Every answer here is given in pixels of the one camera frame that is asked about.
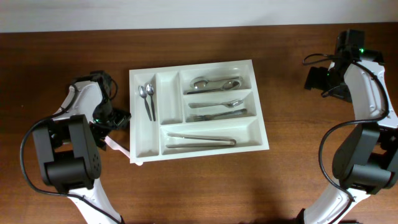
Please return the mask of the white plastic knife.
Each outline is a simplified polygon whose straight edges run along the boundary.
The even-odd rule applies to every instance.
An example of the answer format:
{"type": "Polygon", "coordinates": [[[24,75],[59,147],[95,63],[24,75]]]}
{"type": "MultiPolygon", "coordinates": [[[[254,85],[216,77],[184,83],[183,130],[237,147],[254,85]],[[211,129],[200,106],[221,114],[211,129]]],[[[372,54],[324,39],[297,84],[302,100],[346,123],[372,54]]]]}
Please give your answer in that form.
{"type": "Polygon", "coordinates": [[[128,158],[130,164],[135,164],[137,166],[142,166],[144,164],[143,162],[137,160],[137,157],[135,155],[135,153],[136,153],[135,147],[128,149],[128,148],[122,146],[121,144],[119,144],[118,142],[116,142],[115,140],[113,140],[109,136],[106,136],[104,140],[105,140],[106,145],[110,149],[112,149],[114,151],[119,151],[122,154],[124,154],[128,158]]]}

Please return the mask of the small teaspoon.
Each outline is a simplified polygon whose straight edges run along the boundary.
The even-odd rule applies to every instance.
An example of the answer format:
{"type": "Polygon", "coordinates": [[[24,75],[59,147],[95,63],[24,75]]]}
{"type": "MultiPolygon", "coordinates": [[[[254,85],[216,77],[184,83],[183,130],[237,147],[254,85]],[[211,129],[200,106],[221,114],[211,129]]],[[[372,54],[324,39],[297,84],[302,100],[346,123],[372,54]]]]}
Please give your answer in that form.
{"type": "Polygon", "coordinates": [[[146,85],[146,91],[147,91],[147,94],[150,96],[150,105],[151,105],[151,109],[152,109],[152,118],[153,118],[153,121],[156,121],[155,104],[154,104],[154,99],[153,99],[153,95],[155,93],[155,90],[154,90],[153,85],[148,83],[146,85]]]}
{"type": "Polygon", "coordinates": [[[149,104],[147,102],[147,92],[146,92],[146,89],[143,86],[141,86],[141,85],[138,86],[138,94],[144,100],[144,105],[146,107],[147,115],[149,117],[149,120],[152,121],[152,116],[151,116],[151,113],[150,113],[149,104]]]}

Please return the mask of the steel fork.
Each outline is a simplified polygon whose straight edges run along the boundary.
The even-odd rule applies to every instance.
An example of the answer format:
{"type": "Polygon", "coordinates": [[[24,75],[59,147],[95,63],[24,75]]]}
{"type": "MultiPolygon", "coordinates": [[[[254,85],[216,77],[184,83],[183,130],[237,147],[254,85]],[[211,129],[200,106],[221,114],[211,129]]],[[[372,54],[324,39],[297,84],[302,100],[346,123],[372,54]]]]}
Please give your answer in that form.
{"type": "Polygon", "coordinates": [[[217,114],[192,115],[191,118],[193,121],[211,121],[211,120],[214,120],[214,119],[222,117],[222,116],[242,115],[242,114],[246,114],[247,112],[248,112],[248,110],[246,108],[244,108],[244,109],[240,109],[240,110],[234,110],[234,111],[217,113],[217,114]]]}
{"type": "Polygon", "coordinates": [[[239,106],[243,104],[244,100],[231,100],[231,101],[225,101],[221,103],[189,103],[188,106],[190,108],[205,108],[205,107],[211,107],[211,106],[225,106],[227,108],[234,108],[236,106],[239,106]]]}

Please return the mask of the steel tablespoon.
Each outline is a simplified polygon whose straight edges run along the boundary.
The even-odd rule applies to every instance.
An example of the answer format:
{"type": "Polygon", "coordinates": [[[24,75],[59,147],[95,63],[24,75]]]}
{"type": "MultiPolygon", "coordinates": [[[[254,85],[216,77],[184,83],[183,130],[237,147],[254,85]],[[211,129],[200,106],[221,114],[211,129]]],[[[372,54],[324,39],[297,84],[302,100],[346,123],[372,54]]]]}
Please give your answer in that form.
{"type": "Polygon", "coordinates": [[[243,81],[241,76],[219,78],[219,79],[206,79],[205,77],[198,77],[191,81],[191,87],[194,90],[209,90],[210,88],[221,88],[226,82],[237,80],[243,81]]]}
{"type": "Polygon", "coordinates": [[[187,94],[199,94],[199,93],[209,93],[209,92],[216,92],[216,91],[229,91],[229,90],[236,90],[240,87],[241,82],[237,80],[226,82],[221,88],[215,88],[210,90],[197,90],[197,91],[190,91],[187,94]]]}

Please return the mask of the white plastic cutlery tray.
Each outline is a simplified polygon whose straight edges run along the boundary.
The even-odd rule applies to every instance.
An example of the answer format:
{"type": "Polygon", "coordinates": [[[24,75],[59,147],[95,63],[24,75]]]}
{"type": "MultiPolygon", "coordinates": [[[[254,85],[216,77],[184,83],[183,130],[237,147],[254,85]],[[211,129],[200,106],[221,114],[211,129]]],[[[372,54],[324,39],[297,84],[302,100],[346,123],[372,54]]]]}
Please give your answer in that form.
{"type": "MultiPolygon", "coordinates": [[[[152,162],[269,149],[251,60],[130,70],[129,91],[130,149],[136,148],[135,155],[138,161],[152,162]],[[197,91],[190,85],[195,78],[219,79],[236,76],[243,78],[236,90],[187,94],[197,91]],[[156,121],[153,121],[153,118],[152,121],[149,120],[144,100],[138,94],[138,86],[146,89],[148,83],[152,84],[155,90],[153,99],[156,121]],[[234,108],[188,106],[189,103],[221,103],[236,99],[244,102],[234,108]],[[217,114],[244,108],[248,110],[246,114],[222,116],[211,121],[193,121],[191,118],[192,115],[217,114]],[[236,140],[236,145],[170,149],[165,146],[225,141],[173,138],[168,137],[167,133],[232,138],[236,140]]],[[[148,94],[147,102],[152,116],[148,94]]]]}

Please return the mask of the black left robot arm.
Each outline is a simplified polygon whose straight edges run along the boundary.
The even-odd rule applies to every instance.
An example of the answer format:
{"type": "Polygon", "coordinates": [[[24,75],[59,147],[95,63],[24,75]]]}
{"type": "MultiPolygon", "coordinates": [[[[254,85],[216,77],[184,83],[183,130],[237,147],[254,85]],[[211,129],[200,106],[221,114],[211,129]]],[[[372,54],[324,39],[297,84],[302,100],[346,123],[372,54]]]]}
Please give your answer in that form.
{"type": "Polygon", "coordinates": [[[26,133],[34,138],[42,180],[53,196],[70,199],[87,223],[123,223],[101,185],[101,158],[106,138],[131,119],[114,108],[117,83],[104,71],[74,79],[59,109],[26,133]]]}

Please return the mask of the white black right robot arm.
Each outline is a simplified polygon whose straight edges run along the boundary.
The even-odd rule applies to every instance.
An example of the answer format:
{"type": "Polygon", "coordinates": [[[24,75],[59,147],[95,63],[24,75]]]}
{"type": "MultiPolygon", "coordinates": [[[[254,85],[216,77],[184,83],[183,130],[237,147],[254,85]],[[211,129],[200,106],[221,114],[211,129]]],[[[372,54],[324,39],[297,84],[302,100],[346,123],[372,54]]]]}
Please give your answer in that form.
{"type": "Polygon", "coordinates": [[[305,89],[321,90],[353,105],[354,120],[329,129],[318,149],[318,164],[328,187],[310,207],[297,215],[297,223],[342,223],[343,217],[359,202],[390,189],[397,183],[397,114],[384,80],[384,59],[377,50],[364,46],[364,32],[348,29],[336,39],[332,55],[320,54],[329,67],[310,66],[305,89]],[[336,150],[332,176],[323,165],[323,148],[337,129],[354,128],[336,150]]]}

